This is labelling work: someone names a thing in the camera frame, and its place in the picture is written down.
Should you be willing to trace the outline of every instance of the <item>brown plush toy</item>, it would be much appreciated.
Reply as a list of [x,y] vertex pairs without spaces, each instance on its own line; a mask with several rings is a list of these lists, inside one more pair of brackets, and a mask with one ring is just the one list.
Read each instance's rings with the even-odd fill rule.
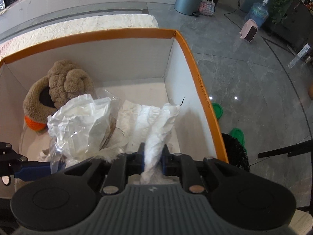
[[48,116],[52,116],[70,99],[83,94],[96,98],[88,74],[69,60],[55,62],[48,75],[35,82],[24,99],[26,124],[35,131],[44,129]]

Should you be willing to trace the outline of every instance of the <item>black trash bag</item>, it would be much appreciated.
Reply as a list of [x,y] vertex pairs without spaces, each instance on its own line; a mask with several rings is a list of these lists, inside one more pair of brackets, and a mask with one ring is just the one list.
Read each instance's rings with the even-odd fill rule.
[[222,133],[222,137],[224,140],[229,164],[236,166],[239,169],[250,171],[248,156],[240,142],[236,138],[225,133]]

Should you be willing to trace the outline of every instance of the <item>pink space heater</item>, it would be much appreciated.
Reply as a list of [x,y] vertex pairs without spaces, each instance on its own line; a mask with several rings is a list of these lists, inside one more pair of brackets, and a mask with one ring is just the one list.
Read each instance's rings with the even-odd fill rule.
[[255,23],[254,20],[249,19],[242,27],[242,30],[240,32],[241,34],[240,38],[245,39],[246,41],[250,42],[253,40],[257,31],[258,31],[257,24]]

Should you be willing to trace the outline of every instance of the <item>orange object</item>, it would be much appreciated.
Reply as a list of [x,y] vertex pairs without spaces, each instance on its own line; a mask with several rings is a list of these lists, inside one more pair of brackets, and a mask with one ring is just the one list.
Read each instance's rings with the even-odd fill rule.
[[26,122],[27,126],[28,126],[30,129],[32,129],[32,130],[34,130],[34,131],[36,131],[36,132],[45,129],[46,126],[47,126],[46,124],[37,123],[37,122],[31,120],[31,119],[30,119],[29,117],[27,117],[27,116],[24,116],[24,118],[25,118],[25,122]]

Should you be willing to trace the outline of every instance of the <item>water bottle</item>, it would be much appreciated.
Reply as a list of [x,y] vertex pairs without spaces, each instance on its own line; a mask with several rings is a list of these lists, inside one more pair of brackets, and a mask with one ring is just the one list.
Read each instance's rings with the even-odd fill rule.
[[252,19],[258,25],[260,29],[262,24],[267,20],[269,17],[269,11],[267,9],[267,3],[269,0],[264,0],[263,3],[254,3],[249,11],[249,13],[245,16],[245,20],[248,21]]

